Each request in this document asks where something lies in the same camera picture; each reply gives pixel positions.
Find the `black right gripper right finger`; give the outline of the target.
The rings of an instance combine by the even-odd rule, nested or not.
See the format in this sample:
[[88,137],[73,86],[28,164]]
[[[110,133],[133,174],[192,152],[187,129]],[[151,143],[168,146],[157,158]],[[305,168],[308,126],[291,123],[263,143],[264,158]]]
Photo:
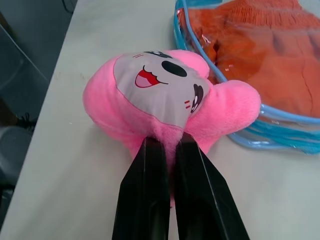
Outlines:
[[176,147],[174,201],[179,240],[250,240],[225,178],[187,133]]

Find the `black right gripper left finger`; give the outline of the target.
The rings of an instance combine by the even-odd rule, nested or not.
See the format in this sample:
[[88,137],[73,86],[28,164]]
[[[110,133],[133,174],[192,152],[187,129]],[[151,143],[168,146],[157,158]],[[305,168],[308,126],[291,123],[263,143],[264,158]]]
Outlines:
[[169,221],[165,149],[147,137],[120,184],[111,240],[168,240]]

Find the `pink plush toy with face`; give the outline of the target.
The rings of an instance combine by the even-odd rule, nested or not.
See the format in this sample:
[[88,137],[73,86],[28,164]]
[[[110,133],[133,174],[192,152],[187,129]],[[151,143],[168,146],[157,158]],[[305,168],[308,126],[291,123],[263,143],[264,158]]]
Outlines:
[[208,153],[222,136],[252,124],[259,93],[240,80],[212,84],[210,67],[187,50],[124,53],[104,63],[82,95],[85,112],[135,157],[146,137],[161,142],[169,175],[183,134]]

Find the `clear plastic pouch blue trim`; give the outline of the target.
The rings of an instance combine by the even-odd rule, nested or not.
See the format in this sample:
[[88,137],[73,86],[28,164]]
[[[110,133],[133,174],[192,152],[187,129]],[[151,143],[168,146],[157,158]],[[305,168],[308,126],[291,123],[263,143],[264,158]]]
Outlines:
[[[216,7],[222,0],[176,0],[173,16],[175,45],[180,50],[199,53],[208,63],[219,83],[227,78],[209,59],[192,30],[190,9]],[[228,137],[236,144],[254,150],[292,149],[307,155],[320,154],[320,118],[307,117],[285,112],[266,104],[260,107],[260,116],[267,120],[256,120],[243,130]]]

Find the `orange cloth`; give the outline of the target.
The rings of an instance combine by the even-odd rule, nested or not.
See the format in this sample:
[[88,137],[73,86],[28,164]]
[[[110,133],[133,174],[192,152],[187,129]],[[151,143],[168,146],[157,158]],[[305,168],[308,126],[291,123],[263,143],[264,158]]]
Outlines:
[[179,17],[228,80],[268,106],[320,118],[320,16],[299,0],[231,0]]

